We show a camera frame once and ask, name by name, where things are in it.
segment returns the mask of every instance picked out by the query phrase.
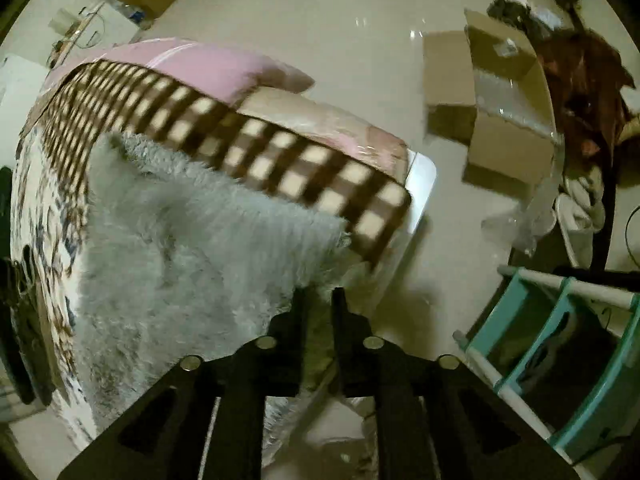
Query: white wall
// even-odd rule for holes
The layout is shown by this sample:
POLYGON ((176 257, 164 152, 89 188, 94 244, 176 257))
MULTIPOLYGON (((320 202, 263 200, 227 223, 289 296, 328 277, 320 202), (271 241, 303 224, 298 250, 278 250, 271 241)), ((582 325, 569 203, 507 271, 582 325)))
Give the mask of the white wall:
POLYGON ((30 0, 0 45, 0 59, 6 54, 17 54, 45 65, 52 44, 61 39, 49 27, 56 11, 64 7, 76 14, 91 1, 93 0, 30 0))
POLYGON ((593 29, 615 47, 622 63, 640 84, 640 52, 615 11, 606 0, 580 0, 578 13, 585 27, 593 29))

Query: fluffy blanket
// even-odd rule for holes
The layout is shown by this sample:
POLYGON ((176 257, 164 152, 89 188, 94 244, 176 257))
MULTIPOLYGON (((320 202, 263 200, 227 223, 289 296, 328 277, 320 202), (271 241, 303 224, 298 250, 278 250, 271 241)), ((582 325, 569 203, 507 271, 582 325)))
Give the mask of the fluffy blanket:
MULTIPOLYGON (((325 298, 364 269, 343 220, 246 189, 143 136, 101 136, 88 180, 74 352, 98 430, 182 356, 231 354, 265 332, 296 287, 325 298)), ((326 348, 327 303, 313 308, 323 306, 311 315, 322 330, 311 332, 326 348)), ((289 410, 268 399, 266 429, 289 410)))

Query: patterned fabric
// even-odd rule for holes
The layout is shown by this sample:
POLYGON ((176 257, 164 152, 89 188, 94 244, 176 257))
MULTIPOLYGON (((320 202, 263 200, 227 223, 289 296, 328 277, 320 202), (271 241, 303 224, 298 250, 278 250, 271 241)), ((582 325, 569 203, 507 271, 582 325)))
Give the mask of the patterned fabric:
MULTIPOLYGON (((345 218, 353 250, 373 265, 410 205, 404 187, 381 171, 137 65, 81 66, 40 119, 45 153, 72 205, 87 191, 91 147, 109 130, 146 134, 249 187, 345 218)), ((86 209, 70 212, 81 231, 86 209)))

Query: floor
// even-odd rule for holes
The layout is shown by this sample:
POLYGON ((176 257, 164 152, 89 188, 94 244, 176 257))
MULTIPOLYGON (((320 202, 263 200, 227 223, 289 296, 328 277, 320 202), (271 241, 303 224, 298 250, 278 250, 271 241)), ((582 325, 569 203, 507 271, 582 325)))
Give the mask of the floor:
MULTIPOLYGON (((426 358, 455 352, 453 331, 469 329, 494 293, 508 248, 486 241, 480 224, 514 201, 465 183, 466 147, 426 130, 421 35, 462 28, 465 8, 485 11, 491 1, 177 0, 146 34, 235 44, 288 62, 316 79, 309 97, 360 115, 431 158, 438 177, 430 204, 374 318, 380 335, 426 358)), ((350 478, 362 443, 336 439, 361 438, 359 417, 329 400, 308 430, 266 478, 350 478)), ((63 465, 50 464, 40 480, 63 465)))

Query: bed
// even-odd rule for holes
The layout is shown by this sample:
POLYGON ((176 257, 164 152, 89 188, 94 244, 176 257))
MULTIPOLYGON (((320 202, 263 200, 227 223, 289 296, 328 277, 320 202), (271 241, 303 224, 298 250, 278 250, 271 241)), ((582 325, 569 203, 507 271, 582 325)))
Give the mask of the bed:
MULTIPOLYGON (((344 139, 344 136, 323 137, 322 134, 313 134, 322 128, 310 127, 307 128, 309 131, 304 131, 305 124, 313 124, 313 120, 298 120, 297 124, 292 124, 292 112, 274 104, 273 88, 280 92, 276 97, 288 98, 286 93, 301 92, 311 85, 312 80, 292 67, 265 57, 246 53, 239 55, 185 40, 152 40, 108 52, 91 52, 84 61, 63 69, 57 69, 47 78, 20 134, 12 194, 12 259, 21 262, 25 247, 33 251, 38 282, 43 290, 43 301, 48 314, 54 360, 58 364, 58 369, 52 371, 52 403, 65 421, 79 450, 84 449, 98 433, 95 413, 83 393, 74 359, 74 325, 78 321, 76 316, 82 301, 78 292, 81 280, 78 269, 82 260, 86 225, 87 188, 84 172, 88 153, 95 139, 104 131, 136 132, 137 128, 154 126, 154 117, 163 105, 158 105, 153 99, 162 91, 162 95, 167 97, 183 92, 181 89, 186 88, 184 92, 190 92, 190 104, 181 108, 181 113, 187 108, 191 110, 200 107, 205 110, 203 113, 209 114, 208 118, 213 115, 217 117, 216 121, 226 128, 225 135, 230 124, 237 124, 239 133, 234 134, 234 139, 240 139, 245 144, 227 145, 223 155, 216 153, 213 147, 210 151, 205 150, 203 146, 213 142, 207 144, 208 141, 204 142, 203 139, 198 141, 199 147, 194 148, 189 139, 197 134, 193 128, 188 129, 183 124, 183 119, 178 120, 176 117, 173 118, 175 124, 166 127, 164 134, 156 136, 154 140, 194 157, 202 156, 203 153, 206 153, 207 160, 213 161, 217 157, 220 162, 217 169, 240 180, 244 178, 246 186, 262 192, 270 189, 274 195, 301 201, 301 195, 292 194, 281 181, 269 182, 267 171, 257 172, 252 169, 256 159, 261 156, 269 158, 269 150, 289 149, 287 153, 292 153, 292 145, 299 146, 295 157, 273 155, 280 164, 287 159, 288 166, 283 170, 285 174, 295 172, 297 164, 307 168, 310 162, 316 165, 313 174, 321 174, 326 171, 323 160, 332 160, 334 164, 336 160, 340 160, 341 168, 358 168, 378 182, 375 196, 367 198, 362 191, 364 187, 361 186, 353 189, 362 192, 354 193, 352 190, 347 197, 344 183, 341 187, 332 188, 332 181, 324 179, 321 189, 314 193, 313 198, 307 195, 307 202, 301 202, 305 206, 328 208, 334 214, 345 211, 335 206, 336 200, 343 205, 347 203, 349 210, 359 208, 351 221, 350 231, 359 255, 370 263, 377 283, 375 290, 368 296, 365 312, 368 315, 373 313, 416 232, 433 189, 436 169, 426 156, 407 150, 404 143, 395 137, 395 140, 390 140, 390 134, 377 128, 375 138, 371 141, 374 146, 366 144, 366 136, 360 143, 352 142, 353 137, 350 137, 351 144, 345 145, 337 141, 344 139), (185 60, 191 67, 188 74, 181 72, 185 67, 185 60), (246 68, 248 65, 250 70, 245 70, 241 77, 229 69, 231 66, 246 68), (194 78, 193 66, 207 67, 207 70, 199 70, 194 78), (215 77, 220 73, 225 73, 222 80, 215 77), (134 80, 138 86, 130 83, 134 80), (172 86, 170 94, 165 88, 167 85, 172 86), (156 94, 145 93, 151 91, 149 89, 156 89, 156 94), (105 96, 109 92, 121 95, 121 112, 112 114, 115 110, 114 101, 100 101, 96 93, 99 91, 105 91, 105 96), (256 96, 260 97, 260 92, 266 93, 267 97, 262 100, 257 98, 256 96), (127 110, 127 106, 130 108, 128 115, 122 111, 127 110), (105 128, 91 120, 84 120, 82 117, 87 115, 83 115, 84 112, 78 113, 77 110, 82 107, 88 110, 89 115, 92 114, 92 120, 110 121, 110 127, 105 128), (150 107, 155 109, 151 115, 148 114, 148 120, 144 119, 144 114, 136 113, 138 109, 148 112, 150 107), (270 116, 270 110, 281 110, 281 113, 279 116, 270 116), (71 121, 76 121, 74 128, 67 127, 71 121), (267 130, 271 131, 269 140, 255 140, 260 139, 260 135, 254 135, 254 132, 267 130), (375 147, 376 142, 380 143, 380 148, 375 147), (388 151, 394 155, 383 157, 384 160, 377 158, 378 152, 387 149, 385 146, 391 146, 388 151), (228 154, 234 148, 240 155, 236 157, 234 164, 230 164, 228 154), (242 157, 247 156, 247 153, 252 154, 252 160, 245 164, 246 159, 242 157), (305 158, 305 153, 314 153, 314 157, 318 154, 321 156, 305 158), (371 210, 371 204, 377 203, 376 200, 385 196, 388 190, 396 192, 396 187, 401 187, 403 191, 391 194, 390 201, 384 205, 388 216, 384 218, 380 228, 376 229, 376 233, 372 235, 365 228, 359 231, 359 226, 363 224, 361 219, 371 210), (327 196, 334 201, 322 199, 327 196)), ((304 106, 313 108, 322 105, 307 102, 304 106)), ((342 118, 343 122, 340 124, 349 124, 352 130, 360 128, 364 132, 371 131, 365 121, 338 108, 323 108, 320 113, 324 118, 332 118, 323 123, 325 130, 340 130, 335 118, 342 118)), ((316 120, 316 126, 319 123, 322 121, 316 120)), ((199 115, 191 124, 209 123, 199 115)), ((326 388, 333 373, 332 367, 327 365, 318 387, 313 394, 301 401, 296 409, 297 413, 303 412, 318 398, 318 393, 326 388)), ((284 434, 280 434, 278 439, 282 440, 284 437, 284 434)), ((279 446, 274 446, 271 455, 278 448, 279 446)))

